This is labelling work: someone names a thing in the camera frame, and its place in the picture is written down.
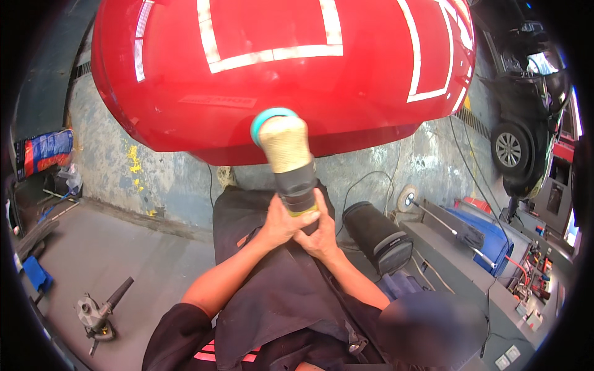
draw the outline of car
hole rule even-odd
[[[491,155],[512,201],[534,198],[549,175],[552,149],[574,99],[560,51],[535,19],[532,7],[515,0],[470,3],[475,25],[493,56],[496,76],[479,77],[501,105],[491,132]]]
[[[91,72],[114,118],[154,151],[260,164],[249,128],[268,108],[307,122],[316,157],[458,111],[473,35],[460,0],[103,0]]]

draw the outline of car wheel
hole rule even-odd
[[[511,122],[499,124],[491,132],[491,155],[503,175],[522,175],[531,155],[525,131]]]

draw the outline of red and blue bag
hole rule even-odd
[[[52,165],[67,165],[73,142],[72,130],[66,129],[15,143],[17,179],[23,180]]]

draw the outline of blue bin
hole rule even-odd
[[[511,252],[514,249],[514,244],[512,243],[511,246],[509,246],[507,239],[505,238],[505,234],[499,225],[492,224],[491,222],[483,220],[467,211],[452,208],[448,208],[446,210],[485,234],[485,244],[483,245],[482,249],[479,250],[493,263],[497,263],[497,267],[492,269],[491,266],[488,265],[487,262],[485,262],[479,255],[475,256],[474,261],[491,275],[501,275],[505,269],[505,266],[507,265],[507,259],[505,256],[511,255]]]

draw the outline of person's hand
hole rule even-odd
[[[268,206],[266,222],[257,238],[272,250],[290,240],[295,232],[315,222],[319,217],[319,211],[308,211],[298,217],[291,217],[283,201],[275,194]]]
[[[336,245],[336,236],[334,235],[334,220],[328,215],[328,207],[324,200],[322,191],[314,188],[315,203],[320,211],[320,225],[311,236],[305,234],[302,230],[295,232],[293,239],[297,241],[308,254],[318,258],[322,262],[331,258],[339,248]]]

